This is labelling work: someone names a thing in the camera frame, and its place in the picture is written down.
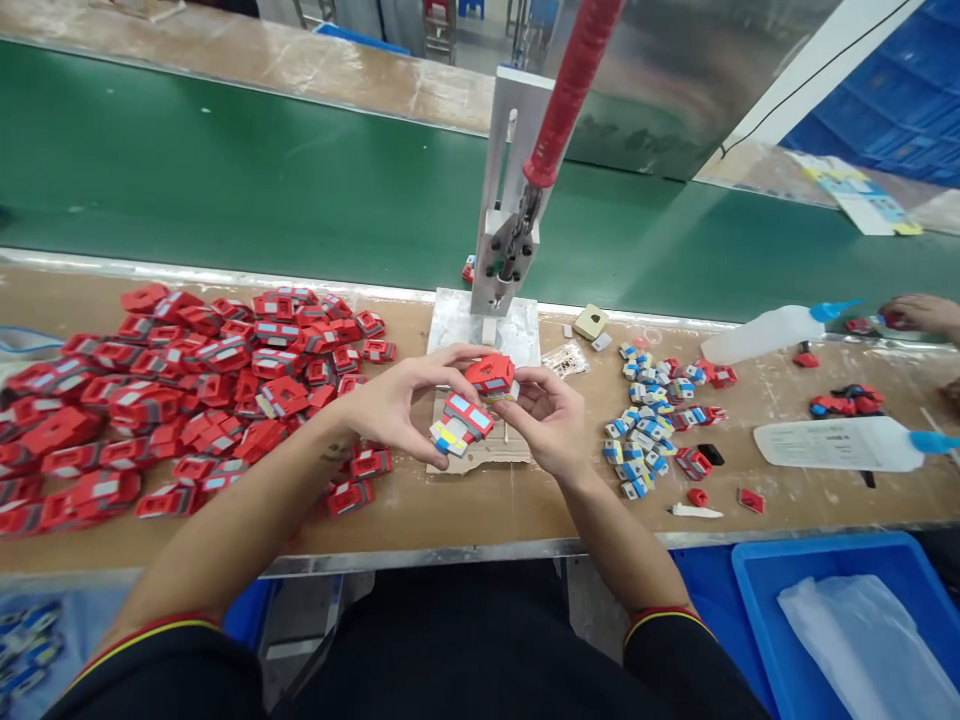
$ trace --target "person's right hand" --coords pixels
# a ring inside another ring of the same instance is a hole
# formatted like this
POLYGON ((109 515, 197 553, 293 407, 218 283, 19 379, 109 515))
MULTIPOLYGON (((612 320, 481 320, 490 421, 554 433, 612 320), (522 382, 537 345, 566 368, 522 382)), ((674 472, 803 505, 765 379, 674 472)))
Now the person's right hand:
POLYGON ((947 298, 901 295, 880 308, 880 314, 884 317, 889 314, 902 315, 906 320, 905 330, 937 333, 951 339, 960 336, 960 305, 947 298))
POLYGON ((517 402, 500 401, 493 410, 530 445, 533 459, 557 482, 588 477, 589 433, 583 396, 546 368, 517 368, 517 402))

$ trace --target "white plastic bottle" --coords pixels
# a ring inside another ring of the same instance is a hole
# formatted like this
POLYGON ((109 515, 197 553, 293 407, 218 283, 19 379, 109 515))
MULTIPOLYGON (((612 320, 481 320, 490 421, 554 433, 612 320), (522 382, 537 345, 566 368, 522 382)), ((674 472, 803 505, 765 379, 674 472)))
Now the white plastic bottle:
POLYGON ((707 338, 700 351, 712 363, 733 365, 789 345, 799 345, 823 335, 825 323, 860 302, 863 301, 821 303, 812 308, 784 305, 768 310, 745 325, 707 338))
POLYGON ((925 455, 960 447, 960 438, 911 432, 885 415, 763 425, 753 439, 771 465, 883 472, 910 472, 925 455))

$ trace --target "person's left hand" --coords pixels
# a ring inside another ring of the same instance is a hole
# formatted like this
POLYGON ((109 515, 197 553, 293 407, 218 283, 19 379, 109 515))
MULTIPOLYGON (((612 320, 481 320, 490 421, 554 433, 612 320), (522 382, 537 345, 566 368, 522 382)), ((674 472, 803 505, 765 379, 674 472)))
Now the person's left hand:
POLYGON ((483 345, 450 345, 430 355, 401 360, 379 377, 335 400, 329 409, 335 409, 347 427, 361 436, 446 470, 447 456, 410 422, 410 406, 438 385, 449 385, 454 392, 482 407, 476 389, 456 366, 495 352, 483 345))

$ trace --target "worker's hand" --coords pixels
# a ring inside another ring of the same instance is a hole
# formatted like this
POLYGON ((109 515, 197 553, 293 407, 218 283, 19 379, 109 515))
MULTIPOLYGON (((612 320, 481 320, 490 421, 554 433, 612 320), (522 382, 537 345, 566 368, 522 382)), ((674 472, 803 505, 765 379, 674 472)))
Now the worker's hand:
POLYGON ((901 295, 880 308, 880 314, 902 315, 904 329, 943 334, 954 341, 960 337, 960 305, 947 298, 901 295))
POLYGON ((451 345, 430 355, 402 360, 338 398, 330 409, 335 409, 341 421, 361 436, 446 470, 447 456, 410 422, 410 406, 438 385, 449 385, 470 402, 482 405, 476 389, 457 368, 495 352, 483 345, 451 345))
POLYGON ((517 402, 501 401, 493 410, 530 445, 534 460, 559 483, 591 473, 583 396, 546 368, 517 368, 517 402))

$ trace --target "white plastic bag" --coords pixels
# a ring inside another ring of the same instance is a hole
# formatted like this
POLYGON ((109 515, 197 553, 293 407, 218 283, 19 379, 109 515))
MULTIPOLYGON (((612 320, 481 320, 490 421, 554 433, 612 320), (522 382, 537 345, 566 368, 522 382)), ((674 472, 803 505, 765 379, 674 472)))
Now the white plastic bag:
POLYGON ((960 718, 960 694, 876 575, 807 578, 777 600, 854 720, 960 718))

